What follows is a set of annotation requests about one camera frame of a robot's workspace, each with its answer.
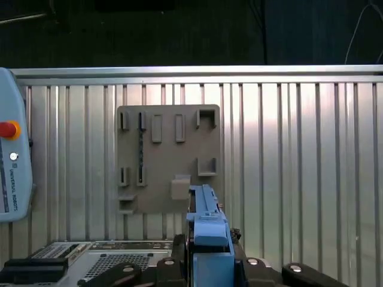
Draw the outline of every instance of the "dark background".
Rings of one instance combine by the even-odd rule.
[[[250,1],[0,0],[0,19],[49,14],[0,25],[0,66],[343,64],[359,14],[368,3],[265,0],[265,59],[262,30]],[[254,3],[260,9],[260,0]],[[383,10],[383,0],[374,3]],[[383,23],[368,8],[348,63],[375,63],[383,49],[382,36]]]

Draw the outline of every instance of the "black connector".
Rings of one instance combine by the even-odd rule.
[[[0,283],[35,284],[58,282],[68,270],[67,258],[11,259],[0,272]]]

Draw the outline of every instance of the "gray plastic bracket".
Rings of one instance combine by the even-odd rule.
[[[214,129],[217,126],[218,115],[214,109],[198,109],[197,110],[197,126],[199,129],[201,118],[208,118],[211,122],[211,127]]]
[[[133,214],[137,210],[136,195],[126,195],[118,198],[118,211],[122,214]]]
[[[185,142],[185,115],[175,115],[175,142]]]
[[[129,130],[129,112],[122,111],[118,113],[117,128],[122,131]]]
[[[162,141],[162,115],[151,116],[151,141],[155,144]]]
[[[120,177],[118,179],[118,185],[121,187],[127,187],[130,184],[130,168],[121,167]]]
[[[198,176],[217,176],[217,159],[214,157],[207,162],[203,162],[197,158],[197,174]]]
[[[138,129],[146,130],[146,112],[138,113]]]

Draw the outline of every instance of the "metal bolt head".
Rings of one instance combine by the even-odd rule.
[[[247,259],[247,262],[249,262],[251,265],[257,265],[258,264],[258,260],[256,260],[255,258],[249,258],[249,259]]]
[[[10,154],[10,160],[15,161],[17,160],[19,155],[16,152],[11,152]]]
[[[123,272],[132,272],[134,269],[130,266],[125,266],[124,269],[122,269]]]
[[[300,267],[297,266],[297,265],[291,265],[291,266],[290,266],[290,269],[293,270],[293,271],[296,272],[296,273],[300,273],[300,272],[302,272],[302,268],[300,268]]]

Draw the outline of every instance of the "black cable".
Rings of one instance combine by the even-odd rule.
[[[253,3],[252,0],[248,0],[248,1],[247,1],[247,4],[249,5],[251,12],[253,13],[254,19],[256,20],[259,29],[262,30],[262,25],[261,25],[261,23],[260,23],[261,18],[258,19],[259,12],[257,12],[256,7],[254,7],[254,6],[252,5],[252,3]]]
[[[263,41],[263,61],[268,64],[268,45],[266,39],[266,0],[261,0],[261,20],[262,20],[262,41]]]

